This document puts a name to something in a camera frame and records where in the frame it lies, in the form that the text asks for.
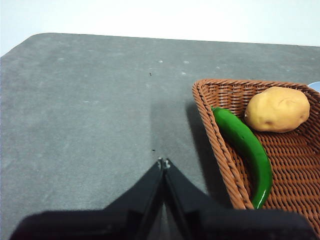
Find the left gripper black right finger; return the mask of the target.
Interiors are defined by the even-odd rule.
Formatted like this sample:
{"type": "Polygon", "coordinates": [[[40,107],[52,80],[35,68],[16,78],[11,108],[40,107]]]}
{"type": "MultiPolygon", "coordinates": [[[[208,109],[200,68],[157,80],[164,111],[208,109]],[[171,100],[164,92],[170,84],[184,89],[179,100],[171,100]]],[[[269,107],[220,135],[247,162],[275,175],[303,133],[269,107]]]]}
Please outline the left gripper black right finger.
{"type": "Polygon", "coordinates": [[[163,161],[168,206],[187,240],[315,240],[308,221],[275,209],[225,208],[199,190],[169,160],[163,161]]]}

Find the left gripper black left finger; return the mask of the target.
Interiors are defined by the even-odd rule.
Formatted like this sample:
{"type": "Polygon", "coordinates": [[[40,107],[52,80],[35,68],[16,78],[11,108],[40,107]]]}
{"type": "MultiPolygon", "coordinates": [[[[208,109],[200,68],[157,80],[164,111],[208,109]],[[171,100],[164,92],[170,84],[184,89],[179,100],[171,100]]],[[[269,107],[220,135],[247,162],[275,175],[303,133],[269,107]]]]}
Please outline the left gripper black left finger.
{"type": "Polygon", "coordinates": [[[163,204],[163,159],[103,209],[44,211],[25,217],[12,240],[145,239],[163,204]]]}

